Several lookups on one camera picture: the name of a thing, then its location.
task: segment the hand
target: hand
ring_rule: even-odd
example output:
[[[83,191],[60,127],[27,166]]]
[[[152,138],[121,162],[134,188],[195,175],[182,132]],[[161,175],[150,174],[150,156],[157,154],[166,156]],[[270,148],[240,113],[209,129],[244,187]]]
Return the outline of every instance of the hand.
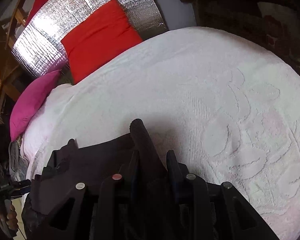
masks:
[[[14,208],[13,205],[10,206],[11,211],[7,215],[7,218],[4,218],[2,214],[0,214],[0,225],[2,225],[2,220],[7,220],[7,225],[11,230],[17,231],[19,226],[18,226],[18,220],[17,220],[17,213],[16,209]]]

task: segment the bed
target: bed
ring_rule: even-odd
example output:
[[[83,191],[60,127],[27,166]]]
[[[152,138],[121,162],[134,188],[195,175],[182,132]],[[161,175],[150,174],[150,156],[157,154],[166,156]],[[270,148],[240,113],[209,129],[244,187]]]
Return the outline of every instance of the bed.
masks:
[[[163,163],[173,149],[207,182],[232,182],[280,239],[300,235],[300,77],[250,41],[211,28],[170,31],[57,87],[43,107],[24,135],[27,178],[69,139],[99,144],[141,118]],[[45,120],[42,143],[29,149]]]

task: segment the screw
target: screw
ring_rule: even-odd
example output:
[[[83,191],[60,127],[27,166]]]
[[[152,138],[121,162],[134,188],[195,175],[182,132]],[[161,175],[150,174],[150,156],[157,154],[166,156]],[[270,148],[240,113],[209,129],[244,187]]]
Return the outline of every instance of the screw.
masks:
[[[231,184],[231,182],[229,182],[229,181],[224,182],[224,183],[223,183],[223,186],[224,186],[225,188],[232,188],[232,184]]]
[[[84,189],[85,187],[86,187],[86,185],[83,182],[80,182],[77,185],[75,185],[76,189]]]
[[[122,175],[121,174],[113,174],[112,175],[112,179],[114,179],[114,180],[119,180],[119,179],[121,179],[122,178]]]
[[[194,180],[195,175],[193,173],[189,173],[189,174],[187,174],[186,178],[189,179],[189,180]]]

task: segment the pink pillow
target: pink pillow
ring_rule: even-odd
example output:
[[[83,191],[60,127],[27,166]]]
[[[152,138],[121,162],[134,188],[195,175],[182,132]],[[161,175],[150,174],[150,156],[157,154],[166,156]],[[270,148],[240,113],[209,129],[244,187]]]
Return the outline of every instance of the pink pillow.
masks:
[[[47,73],[34,80],[21,94],[10,117],[10,135],[14,141],[22,134],[31,118],[39,110],[48,94],[55,88],[60,70]]]

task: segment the aluminum foil mat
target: aluminum foil mat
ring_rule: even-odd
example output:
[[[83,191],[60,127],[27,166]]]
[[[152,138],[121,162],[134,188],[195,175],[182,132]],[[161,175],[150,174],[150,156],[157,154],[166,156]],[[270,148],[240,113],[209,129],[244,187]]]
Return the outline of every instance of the aluminum foil mat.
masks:
[[[34,76],[68,64],[61,40],[110,0],[49,0],[31,19],[12,48],[16,59]],[[167,31],[153,0],[117,0],[143,40]]]

